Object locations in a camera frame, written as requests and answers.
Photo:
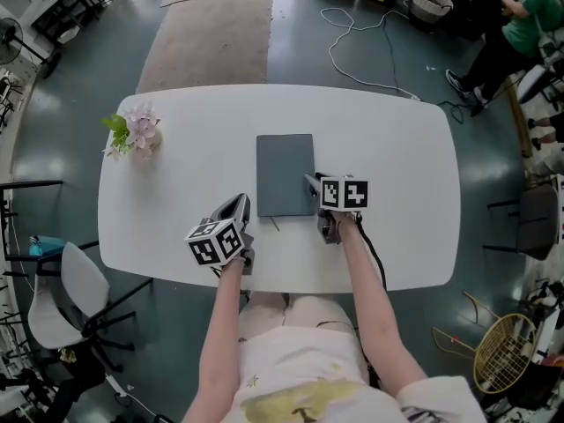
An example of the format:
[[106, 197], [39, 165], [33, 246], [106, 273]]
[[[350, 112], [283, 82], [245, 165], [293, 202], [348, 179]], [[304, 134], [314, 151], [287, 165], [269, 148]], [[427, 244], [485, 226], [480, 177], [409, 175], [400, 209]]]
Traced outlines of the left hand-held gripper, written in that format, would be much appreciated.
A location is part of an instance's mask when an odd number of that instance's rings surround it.
[[[233, 216], [240, 202], [239, 221]], [[250, 221], [251, 202], [247, 194], [241, 193], [228, 198], [211, 214], [212, 221], [205, 219], [194, 226], [184, 238], [196, 264], [210, 269], [220, 276], [224, 267], [232, 260], [243, 261], [243, 274], [252, 272], [255, 252], [252, 249], [253, 237], [245, 233]]]

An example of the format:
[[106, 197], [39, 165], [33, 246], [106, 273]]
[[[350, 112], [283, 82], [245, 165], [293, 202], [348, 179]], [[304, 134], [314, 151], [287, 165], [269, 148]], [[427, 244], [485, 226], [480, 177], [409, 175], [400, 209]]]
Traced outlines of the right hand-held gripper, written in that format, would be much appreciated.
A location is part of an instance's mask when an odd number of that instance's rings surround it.
[[353, 215], [368, 208], [368, 181], [350, 175], [336, 177], [315, 173], [304, 175], [308, 193], [317, 199], [318, 230], [326, 244], [339, 244], [338, 223], [334, 212]]

